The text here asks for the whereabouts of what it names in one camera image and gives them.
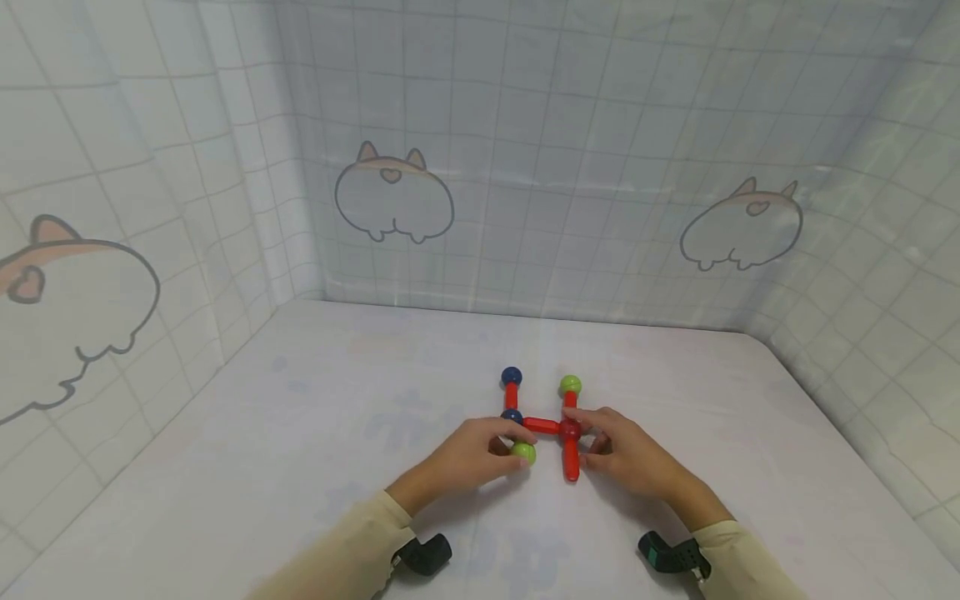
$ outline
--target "forearm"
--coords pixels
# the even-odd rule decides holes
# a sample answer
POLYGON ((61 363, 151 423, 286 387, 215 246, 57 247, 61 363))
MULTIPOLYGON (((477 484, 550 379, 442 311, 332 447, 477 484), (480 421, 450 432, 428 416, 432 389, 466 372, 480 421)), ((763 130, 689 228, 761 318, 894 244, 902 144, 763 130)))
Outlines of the forearm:
POLYGON ((666 501, 693 532, 712 567, 700 585, 707 600, 806 598, 760 540, 737 523, 716 493, 695 475, 687 472, 666 501))
POLYGON ((677 484, 664 500, 689 531, 733 520, 733 515, 710 486, 686 469, 678 476, 677 484))
POLYGON ((712 567, 700 585, 707 600, 805 600, 777 559, 736 521, 714 523, 693 537, 712 567))
POLYGON ((248 600, 370 600, 414 538, 410 516, 386 492, 356 505, 323 538, 260 585, 248 600))
POLYGON ((411 518, 443 495, 436 478, 425 463, 420 463, 400 475, 386 492, 411 518))

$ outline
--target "wrist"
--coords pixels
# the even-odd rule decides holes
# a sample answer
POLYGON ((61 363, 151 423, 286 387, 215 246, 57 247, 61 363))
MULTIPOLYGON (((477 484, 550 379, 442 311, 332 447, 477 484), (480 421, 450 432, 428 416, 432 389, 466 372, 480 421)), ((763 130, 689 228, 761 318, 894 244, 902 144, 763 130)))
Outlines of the wrist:
POLYGON ((663 501, 691 533, 720 521, 735 520, 710 486, 689 471, 663 501))
POLYGON ((400 475, 387 487, 386 493, 406 511, 410 518, 443 495, 435 478, 431 476, 430 469, 424 463, 400 475))

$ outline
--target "cartoon cat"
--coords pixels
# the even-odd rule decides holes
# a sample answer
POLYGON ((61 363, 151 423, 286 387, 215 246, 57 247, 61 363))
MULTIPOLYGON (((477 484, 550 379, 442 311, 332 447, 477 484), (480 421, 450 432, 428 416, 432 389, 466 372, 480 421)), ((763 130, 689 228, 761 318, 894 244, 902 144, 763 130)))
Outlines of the cartoon cat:
POLYGON ((37 216, 30 244, 0 259, 0 425, 63 404, 90 363, 130 351, 159 292, 137 252, 37 216))
POLYGON ((680 251, 701 271, 728 260, 746 271, 783 256, 804 227, 804 212, 793 200, 796 191, 792 181, 782 192, 758 192, 756 178, 747 178, 686 226, 680 251))
POLYGON ((453 225, 450 190, 426 170, 426 160, 416 148, 405 159, 380 156, 365 141, 356 162, 337 178, 333 195, 344 219, 374 242, 382 242, 388 233, 401 233, 422 244, 453 225))

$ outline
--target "human hand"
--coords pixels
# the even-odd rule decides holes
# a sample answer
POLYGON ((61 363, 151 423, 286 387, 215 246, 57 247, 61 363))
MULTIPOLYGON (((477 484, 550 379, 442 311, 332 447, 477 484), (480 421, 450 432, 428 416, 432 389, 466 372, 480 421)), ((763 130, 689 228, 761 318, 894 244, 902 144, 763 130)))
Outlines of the human hand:
POLYGON ((613 408, 564 408, 564 415, 585 429, 600 430, 588 453, 580 456, 585 468, 608 474, 630 492, 666 502, 691 532, 733 519, 706 483, 613 408))
POLYGON ((693 477, 642 427, 613 408, 564 408, 564 415, 578 420, 585 430, 599 430, 590 450, 580 456, 581 465, 608 474, 630 492, 668 500, 693 477))
POLYGON ((387 493, 413 516, 441 496, 467 492, 527 468, 527 461, 511 455, 500 436, 537 443, 533 432, 511 420, 467 419, 423 462, 401 475, 387 493))

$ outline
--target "grid pattern wall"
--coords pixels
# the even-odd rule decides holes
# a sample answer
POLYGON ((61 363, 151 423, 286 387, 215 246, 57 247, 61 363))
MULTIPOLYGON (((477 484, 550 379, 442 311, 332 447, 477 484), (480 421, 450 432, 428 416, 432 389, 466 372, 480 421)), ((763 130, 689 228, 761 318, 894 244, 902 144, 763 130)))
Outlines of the grid pattern wall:
POLYGON ((747 331, 960 566, 956 3, 278 9, 326 298, 747 331), (446 233, 347 222, 364 141, 422 152, 446 233), (684 228, 748 177, 799 182, 797 244, 703 272, 684 228))
POLYGON ((0 0, 0 38, 0 253, 49 213, 162 285, 0 429, 0 590, 295 296, 748 332, 960 567, 958 3, 0 0), (345 220, 364 141, 448 230, 345 220), (701 271, 748 177, 800 237, 701 271))
POLYGON ((4 0, 0 39, 0 254, 52 214, 161 287, 130 352, 0 428, 2 591, 275 304, 196 4, 4 0))

